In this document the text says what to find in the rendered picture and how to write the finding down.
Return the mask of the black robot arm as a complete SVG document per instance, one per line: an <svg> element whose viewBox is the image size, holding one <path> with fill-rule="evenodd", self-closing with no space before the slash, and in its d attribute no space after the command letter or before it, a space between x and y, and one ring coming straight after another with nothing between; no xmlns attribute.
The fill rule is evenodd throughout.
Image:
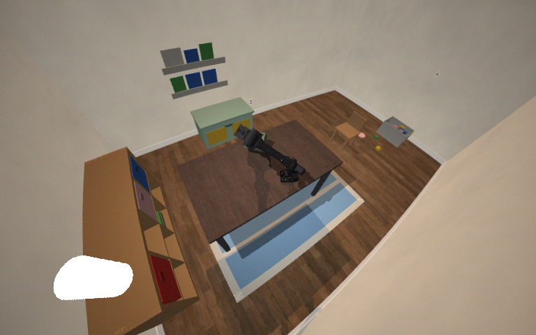
<svg viewBox="0 0 536 335"><path fill-rule="evenodd" d="M292 182L299 181L297 173L301 176L303 175L303 173L305 173L306 169L300 166L295 158L284 156L283 154L269 146L262 140L263 134L255 130L254 128L250 130L249 128L240 124L234 135L240 140L244 141L243 145L245 147L248 147L251 150L254 150L254 148L261 149L264 152L268 153L270 156L273 156L275 159L279 160L288 169L287 173L288 176L291 175Z"/></svg>

